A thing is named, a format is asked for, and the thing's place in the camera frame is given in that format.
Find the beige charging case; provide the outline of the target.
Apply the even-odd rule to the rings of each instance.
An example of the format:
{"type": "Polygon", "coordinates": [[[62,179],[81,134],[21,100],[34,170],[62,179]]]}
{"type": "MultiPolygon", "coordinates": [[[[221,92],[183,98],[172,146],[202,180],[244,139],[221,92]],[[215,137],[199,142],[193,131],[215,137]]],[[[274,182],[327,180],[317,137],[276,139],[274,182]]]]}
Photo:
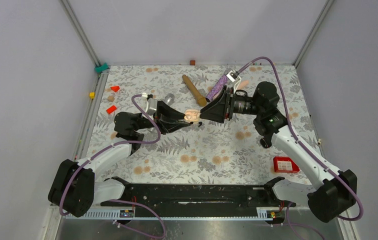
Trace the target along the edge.
{"type": "Polygon", "coordinates": [[[184,112],[183,120],[187,123],[198,123],[201,119],[200,114],[198,109],[187,109],[184,112]]]}

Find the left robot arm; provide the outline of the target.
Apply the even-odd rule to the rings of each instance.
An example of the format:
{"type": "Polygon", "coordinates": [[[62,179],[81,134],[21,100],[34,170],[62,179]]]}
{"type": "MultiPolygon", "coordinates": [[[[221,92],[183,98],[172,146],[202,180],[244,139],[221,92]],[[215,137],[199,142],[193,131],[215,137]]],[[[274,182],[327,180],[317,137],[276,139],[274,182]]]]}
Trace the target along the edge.
{"type": "Polygon", "coordinates": [[[66,159],[58,167],[48,200],[59,207],[62,216],[83,216],[94,204],[115,200],[125,206],[132,192],[119,180],[96,181],[96,177],[120,160],[134,154],[141,145],[157,143],[161,135],[173,133],[200,120],[200,111],[181,113],[163,101],[154,101],[154,112],[140,106],[139,113],[119,112],[114,117],[116,137],[92,156],[77,161],[66,159]]]}

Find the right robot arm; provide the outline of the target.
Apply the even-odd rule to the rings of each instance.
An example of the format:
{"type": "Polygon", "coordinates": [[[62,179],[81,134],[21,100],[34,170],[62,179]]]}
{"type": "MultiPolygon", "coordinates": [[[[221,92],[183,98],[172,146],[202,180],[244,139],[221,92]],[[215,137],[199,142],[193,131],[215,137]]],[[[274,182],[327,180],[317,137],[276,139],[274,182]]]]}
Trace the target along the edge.
{"type": "Polygon", "coordinates": [[[364,207],[357,196],[357,176],[349,169],[341,171],[314,151],[278,110],[279,100],[276,86],[267,81],[257,85],[253,96],[246,92],[238,95],[224,87],[217,98],[201,109],[200,118],[224,123],[233,114],[255,116],[253,124],[262,136],[261,146],[283,151],[309,179],[310,184],[272,180],[271,188],[263,193],[268,205],[289,201],[308,206],[317,219],[327,223],[336,217],[342,218],[343,212],[357,204],[358,216],[350,220],[361,219],[364,207]]]}

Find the silver microphone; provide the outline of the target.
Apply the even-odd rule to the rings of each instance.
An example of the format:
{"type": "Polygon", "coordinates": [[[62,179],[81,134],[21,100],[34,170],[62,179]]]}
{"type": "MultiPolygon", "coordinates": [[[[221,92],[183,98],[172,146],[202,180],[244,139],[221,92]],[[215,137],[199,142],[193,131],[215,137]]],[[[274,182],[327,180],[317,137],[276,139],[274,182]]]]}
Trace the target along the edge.
{"type": "Polygon", "coordinates": [[[168,94],[164,97],[163,101],[164,101],[167,105],[171,105],[171,104],[173,104],[174,101],[175,101],[175,96],[174,96],[172,93],[168,93],[168,94]]]}

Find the gold microphone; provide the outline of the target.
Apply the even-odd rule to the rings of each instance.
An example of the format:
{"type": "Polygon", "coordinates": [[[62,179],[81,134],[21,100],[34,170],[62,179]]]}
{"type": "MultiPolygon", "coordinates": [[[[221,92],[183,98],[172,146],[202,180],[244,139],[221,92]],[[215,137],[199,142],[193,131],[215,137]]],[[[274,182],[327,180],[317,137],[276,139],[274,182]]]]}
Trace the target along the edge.
{"type": "Polygon", "coordinates": [[[195,85],[192,83],[192,81],[189,79],[187,75],[182,75],[182,81],[188,88],[188,90],[191,92],[193,97],[195,98],[196,103],[200,107],[205,107],[207,105],[206,98],[199,92],[199,90],[195,87],[195,85]]]}

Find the purple glitter microphone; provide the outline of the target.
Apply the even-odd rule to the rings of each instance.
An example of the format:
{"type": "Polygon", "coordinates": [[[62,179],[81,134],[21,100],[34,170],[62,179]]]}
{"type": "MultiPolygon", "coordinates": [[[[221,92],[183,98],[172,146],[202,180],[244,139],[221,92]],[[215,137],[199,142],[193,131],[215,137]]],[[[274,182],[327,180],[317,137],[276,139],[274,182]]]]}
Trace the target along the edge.
{"type": "Polygon", "coordinates": [[[223,87],[228,83],[229,81],[229,72],[226,74],[223,74],[219,80],[215,83],[215,85],[211,88],[209,93],[206,95],[205,99],[209,103],[214,100],[214,98],[222,91],[223,87]]]}

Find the pink microphone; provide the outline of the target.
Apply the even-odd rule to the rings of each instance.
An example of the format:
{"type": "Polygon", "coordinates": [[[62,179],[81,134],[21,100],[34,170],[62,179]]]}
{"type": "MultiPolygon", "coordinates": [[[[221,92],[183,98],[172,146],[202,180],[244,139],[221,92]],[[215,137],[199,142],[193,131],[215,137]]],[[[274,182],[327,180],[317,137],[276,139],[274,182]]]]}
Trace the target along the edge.
{"type": "Polygon", "coordinates": [[[242,81],[239,85],[238,85],[238,90],[242,90],[243,88],[245,88],[248,84],[249,84],[249,80],[244,80],[242,81]]]}

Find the floral table mat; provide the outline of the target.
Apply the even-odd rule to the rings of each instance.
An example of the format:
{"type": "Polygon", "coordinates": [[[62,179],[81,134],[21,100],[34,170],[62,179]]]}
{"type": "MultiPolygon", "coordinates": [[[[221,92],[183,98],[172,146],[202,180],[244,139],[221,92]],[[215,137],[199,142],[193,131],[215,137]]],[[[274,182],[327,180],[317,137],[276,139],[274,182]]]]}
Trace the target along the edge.
{"type": "MultiPolygon", "coordinates": [[[[275,69],[277,73],[265,62],[247,68],[240,75],[242,81],[249,81],[244,90],[252,95],[259,82],[280,80],[292,126],[318,151],[296,69],[290,65],[278,65],[275,69]]],[[[225,65],[112,66],[86,155],[91,156],[112,143],[116,136],[115,114],[137,112],[132,96],[149,93],[163,100],[167,94],[173,94],[172,108],[179,112],[198,109],[182,75],[188,76],[199,92],[206,95],[228,70],[225,65]],[[120,90],[113,92],[111,86],[119,86],[120,90]],[[114,96],[114,102],[108,102],[109,96],[114,96]],[[117,110],[108,115],[106,109],[111,106],[116,106],[117,110]]],[[[253,119],[251,115],[236,114],[224,123],[204,121],[201,127],[192,125],[164,135],[160,141],[142,145],[132,156],[109,167],[98,180],[120,177],[132,183],[264,184],[277,176],[273,158],[282,156],[283,152],[275,147],[261,147],[253,119]]]]}

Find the red triangle block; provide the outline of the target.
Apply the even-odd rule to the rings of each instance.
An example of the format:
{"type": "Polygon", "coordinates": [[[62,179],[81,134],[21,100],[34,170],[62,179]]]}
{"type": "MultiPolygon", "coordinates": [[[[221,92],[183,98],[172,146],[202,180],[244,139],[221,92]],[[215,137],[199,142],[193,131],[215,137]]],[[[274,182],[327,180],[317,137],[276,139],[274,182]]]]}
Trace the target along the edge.
{"type": "Polygon", "coordinates": [[[115,85],[115,86],[111,86],[110,89],[113,91],[113,92],[118,92],[120,90],[120,87],[118,85],[115,85]]]}

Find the teal corner clip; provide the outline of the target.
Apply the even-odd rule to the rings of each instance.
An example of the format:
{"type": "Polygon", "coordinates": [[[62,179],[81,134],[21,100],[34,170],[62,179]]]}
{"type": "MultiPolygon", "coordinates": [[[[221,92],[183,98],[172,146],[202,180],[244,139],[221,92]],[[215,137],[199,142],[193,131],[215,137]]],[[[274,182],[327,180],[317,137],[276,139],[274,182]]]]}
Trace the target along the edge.
{"type": "Polygon", "coordinates": [[[97,74],[100,74],[100,73],[102,73],[103,71],[105,71],[109,68],[110,68],[109,65],[105,62],[104,64],[95,67],[94,70],[97,74]]]}

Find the red box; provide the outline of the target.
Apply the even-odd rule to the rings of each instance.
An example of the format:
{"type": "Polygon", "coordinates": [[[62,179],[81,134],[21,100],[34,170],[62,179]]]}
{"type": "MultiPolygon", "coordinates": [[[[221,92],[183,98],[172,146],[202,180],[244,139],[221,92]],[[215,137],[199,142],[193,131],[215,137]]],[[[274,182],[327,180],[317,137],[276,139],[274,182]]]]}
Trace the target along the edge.
{"type": "Polygon", "coordinates": [[[296,174],[300,168],[287,156],[275,156],[273,158],[273,169],[275,173],[296,174]]]}

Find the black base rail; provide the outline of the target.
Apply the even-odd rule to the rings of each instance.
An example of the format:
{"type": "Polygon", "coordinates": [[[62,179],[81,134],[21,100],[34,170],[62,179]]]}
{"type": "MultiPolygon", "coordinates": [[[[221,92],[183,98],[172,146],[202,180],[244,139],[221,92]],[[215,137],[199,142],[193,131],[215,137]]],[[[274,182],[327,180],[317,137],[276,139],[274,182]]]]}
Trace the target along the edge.
{"type": "Polygon", "coordinates": [[[151,208],[162,218],[260,218],[259,210],[281,212],[289,201],[278,199],[272,187],[281,177],[264,185],[232,184],[159,184],[130,183],[119,177],[124,192],[119,202],[101,203],[103,207],[123,207],[124,201],[135,202],[136,217],[151,217],[141,205],[151,208]]]}

